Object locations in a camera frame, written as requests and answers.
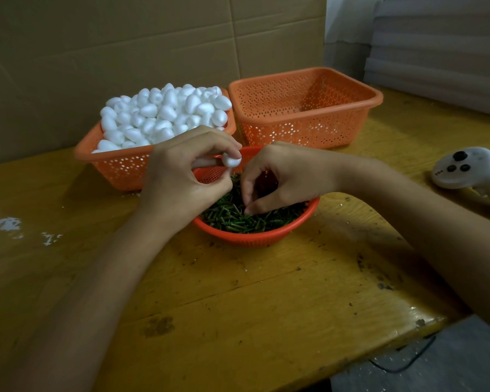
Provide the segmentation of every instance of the cardboard backdrop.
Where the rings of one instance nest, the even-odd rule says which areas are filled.
[[[0,162],[73,146],[113,96],[322,64],[326,0],[0,0]]]

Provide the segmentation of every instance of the green stem pile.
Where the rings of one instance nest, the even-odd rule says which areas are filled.
[[[300,217],[307,209],[308,204],[301,202],[261,215],[244,215],[245,205],[241,198],[239,176],[232,175],[232,190],[200,215],[204,223],[222,231],[251,234],[283,227]]]

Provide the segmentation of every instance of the pile of white foam eggs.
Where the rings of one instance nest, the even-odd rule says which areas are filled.
[[[103,140],[92,152],[158,144],[200,125],[223,130],[231,108],[219,87],[190,84],[144,88],[132,98],[112,98],[100,111]]]

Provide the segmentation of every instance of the white controller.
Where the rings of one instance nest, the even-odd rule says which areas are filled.
[[[490,150],[468,147],[441,158],[432,170],[432,180],[447,189],[472,187],[490,198]]]

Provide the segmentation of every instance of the concrete floor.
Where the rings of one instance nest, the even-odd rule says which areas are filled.
[[[375,359],[387,369],[404,366],[427,341]],[[477,316],[437,335],[409,369],[390,374],[370,362],[330,379],[333,392],[490,392],[490,327]]]

